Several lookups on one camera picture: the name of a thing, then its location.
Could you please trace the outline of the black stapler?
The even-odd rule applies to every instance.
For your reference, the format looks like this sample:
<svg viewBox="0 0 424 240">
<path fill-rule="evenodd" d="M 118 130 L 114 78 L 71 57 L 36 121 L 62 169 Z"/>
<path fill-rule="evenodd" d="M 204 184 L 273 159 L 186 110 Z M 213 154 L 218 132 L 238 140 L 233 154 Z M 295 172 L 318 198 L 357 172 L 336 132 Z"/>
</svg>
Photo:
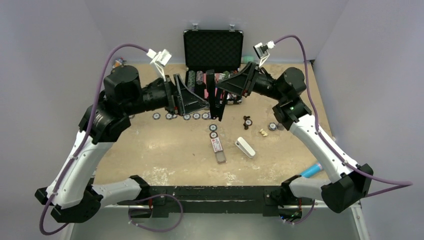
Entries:
<svg viewBox="0 0 424 240">
<path fill-rule="evenodd" d="M 213 69 L 207 70 L 205 74 L 210 115 L 213 120 L 221 122 L 229 93 L 216 87 L 215 71 Z"/>
</svg>

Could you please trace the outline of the white stapler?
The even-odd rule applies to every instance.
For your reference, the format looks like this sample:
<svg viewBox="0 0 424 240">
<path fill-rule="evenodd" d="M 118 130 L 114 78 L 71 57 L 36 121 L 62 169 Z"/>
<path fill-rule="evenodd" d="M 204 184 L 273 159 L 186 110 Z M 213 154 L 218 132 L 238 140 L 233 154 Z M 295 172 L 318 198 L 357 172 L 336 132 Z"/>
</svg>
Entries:
<svg viewBox="0 0 424 240">
<path fill-rule="evenodd" d="M 243 137 L 238 137 L 235 145 L 249 158 L 253 158 L 256 155 L 256 151 Z"/>
</svg>

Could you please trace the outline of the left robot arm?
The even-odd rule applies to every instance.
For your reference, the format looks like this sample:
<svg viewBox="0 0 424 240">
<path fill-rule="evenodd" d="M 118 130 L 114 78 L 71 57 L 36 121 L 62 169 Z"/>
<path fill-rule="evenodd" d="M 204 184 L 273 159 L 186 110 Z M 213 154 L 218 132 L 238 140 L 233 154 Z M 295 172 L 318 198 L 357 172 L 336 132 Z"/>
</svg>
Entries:
<svg viewBox="0 0 424 240">
<path fill-rule="evenodd" d="M 123 65 L 114 68 L 103 85 L 97 104 L 87 108 L 79 123 L 74 146 L 60 173 L 50 186 L 35 193 L 41 204 L 52 206 L 51 216 L 58 223 L 83 223 L 103 207 L 148 201 L 150 187 L 137 175 L 106 185 L 91 182 L 101 159 L 131 126 L 130 116 L 158 109 L 183 116 L 209 107 L 179 74 L 142 86 L 138 70 Z"/>
</svg>

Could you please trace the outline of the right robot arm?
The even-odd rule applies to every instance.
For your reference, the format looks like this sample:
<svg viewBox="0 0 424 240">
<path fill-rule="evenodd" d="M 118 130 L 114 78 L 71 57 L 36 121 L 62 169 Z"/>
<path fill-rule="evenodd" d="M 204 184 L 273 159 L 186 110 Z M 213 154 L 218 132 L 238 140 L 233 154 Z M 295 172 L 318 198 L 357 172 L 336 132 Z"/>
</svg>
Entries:
<svg viewBox="0 0 424 240">
<path fill-rule="evenodd" d="M 307 84 L 300 69 L 289 67 L 274 79 L 250 62 L 216 87 L 237 96 L 248 97 L 254 92 L 277 100 L 272 110 L 278 123 L 303 142 L 326 172 L 328 181 L 300 175 L 285 180 L 277 197 L 280 202 L 292 204 L 299 198 L 309 198 L 323 201 L 330 210 L 341 213 L 368 194 L 373 169 L 345 154 L 319 126 L 318 118 L 301 98 Z"/>
</svg>

